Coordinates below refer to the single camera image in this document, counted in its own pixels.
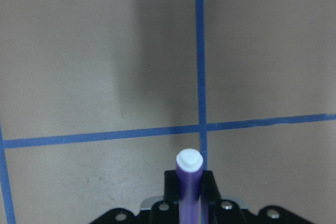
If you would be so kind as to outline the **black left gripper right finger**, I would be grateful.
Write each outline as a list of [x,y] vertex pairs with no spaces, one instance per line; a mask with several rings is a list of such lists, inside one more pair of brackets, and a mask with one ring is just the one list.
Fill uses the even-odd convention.
[[214,223],[217,202],[221,200],[214,174],[211,170],[204,170],[201,179],[201,210],[202,222]]

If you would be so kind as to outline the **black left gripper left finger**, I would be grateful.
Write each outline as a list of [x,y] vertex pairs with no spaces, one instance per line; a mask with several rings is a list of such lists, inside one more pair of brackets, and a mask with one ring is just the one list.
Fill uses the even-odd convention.
[[169,205],[169,223],[179,223],[179,181],[176,170],[164,172],[164,201]]

